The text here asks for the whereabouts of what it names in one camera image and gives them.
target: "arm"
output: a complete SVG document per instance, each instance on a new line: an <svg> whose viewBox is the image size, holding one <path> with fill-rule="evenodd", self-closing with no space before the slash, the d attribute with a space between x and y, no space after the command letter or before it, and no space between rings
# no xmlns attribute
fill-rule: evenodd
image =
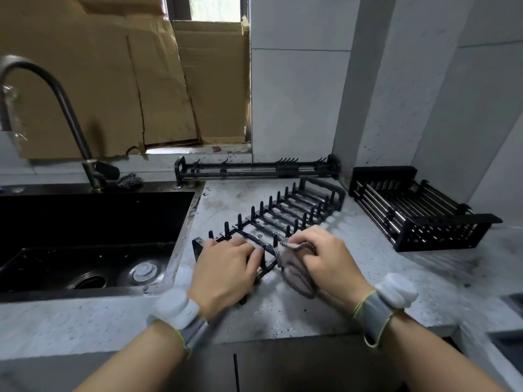
<svg viewBox="0 0 523 392"><path fill-rule="evenodd" d="M194 266L187 295L210 322L254 286L263 250L242 238L209 239ZM184 359L183 342L167 323L157 320L80 385L77 392L150 392L163 386Z"/></svg>
<svg viewBox="0 0 523 392"><path fill-rule="evenodd" d="M300 255L317 285L351 312L373 287L365 280L345 243L318 226L292 236L291 243L308 241L317 256ZM426 391L501 391L490 376L465 356L428 331L405 312L392 317L381 339L408 386Z"/></svg>

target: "drain ring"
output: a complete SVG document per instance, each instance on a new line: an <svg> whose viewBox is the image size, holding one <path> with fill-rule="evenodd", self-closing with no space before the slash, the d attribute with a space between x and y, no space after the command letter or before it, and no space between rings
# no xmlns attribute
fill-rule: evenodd
<svg viewBox="0 0 523 392"><path fill-rule="evenodd" d="M76 278L67 287L68 290L103 289L107 286L107 278L95 272L87 272Z"/></svg>

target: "black sink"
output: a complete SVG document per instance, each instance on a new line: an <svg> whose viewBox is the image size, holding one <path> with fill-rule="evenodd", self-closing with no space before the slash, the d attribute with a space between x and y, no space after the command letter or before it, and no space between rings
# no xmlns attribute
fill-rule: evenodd
<svg viewBox="0 0 523 392"><path fill-rule="evenodd" d="M176 190L169 182L132 193L91 193L86 184L18 191L0 194L7 227L0 251L0 293L7 295L0 301L85 295L71 293L78 290L112 295L119 287L172 283L169 260L195 193L199 197L199 190Z"/></svg>

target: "window pane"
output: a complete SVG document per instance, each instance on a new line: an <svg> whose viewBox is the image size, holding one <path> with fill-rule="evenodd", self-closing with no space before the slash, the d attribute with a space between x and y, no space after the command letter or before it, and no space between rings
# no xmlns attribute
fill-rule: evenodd
<svg viewBox="0 0 523 392"><path fill-rule="evenodd" d="M193 20L239 22L239 0L190 0Z"/></svg>

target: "sink rim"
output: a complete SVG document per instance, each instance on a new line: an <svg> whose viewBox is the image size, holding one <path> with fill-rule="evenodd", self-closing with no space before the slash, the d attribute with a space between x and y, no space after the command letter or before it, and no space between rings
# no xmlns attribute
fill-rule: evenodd
<svg viewBox="0 0 523 392"><path fill-rule="evenodd" d="M204 181L193 181L178 188L176 181L147 181L139 190L133 193L146 192L193 192L193 199L186 212L180 234L174 245L173 252L167 263L165 274L161 282L147 286L119 286L105 287L102 289L79 289L79 290L32 290L29 292L0 293L0 303L15 303L26 301L44 301L50 299L67 298L90 298L90 297L114 297L114 296L148 296L158 295L174 284L176 272L180 264L185 245L188 240L189 231L193 224L196 209L205 186ZM16 184L4 185L0 197L28 196L28 195L62 195L62 194L91 194L91 195L125 195L122 193L99 193L93 192L87 183L63 183L63 184Z"/></svg>

